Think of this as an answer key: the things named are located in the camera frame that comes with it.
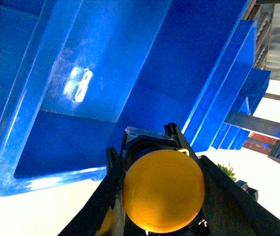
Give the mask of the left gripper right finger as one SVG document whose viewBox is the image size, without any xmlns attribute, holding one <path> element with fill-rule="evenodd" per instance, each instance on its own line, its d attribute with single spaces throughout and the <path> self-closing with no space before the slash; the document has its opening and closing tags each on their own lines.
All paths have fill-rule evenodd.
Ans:
<svg viewBox="0 0 280 236">
<path fill-rule="evenodd" d="M 280 220 L 261 206 L 207 156 L 197 156 L 175 123 L 164 126 L 180 148 L 187 148 L 190 157 L 202 170 L 205 198 L 196 220 L 179 233 L 183 236 L 280 236 Z"/>
</svg>

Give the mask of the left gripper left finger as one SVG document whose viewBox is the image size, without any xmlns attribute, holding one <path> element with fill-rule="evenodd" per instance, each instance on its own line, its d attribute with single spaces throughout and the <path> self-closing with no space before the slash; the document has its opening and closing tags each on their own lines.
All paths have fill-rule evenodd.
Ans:
<svg viewBox="0 0 280 236">
<path fill-rule="evenodd" d="M 60 236 L 94 236 L 101 229 L 105 216 L 114 205 L 125 176 L 125 161 L 116 149 L 106 149 L 108 172 L 92 196 L 59 233 Z"/>
</svg>

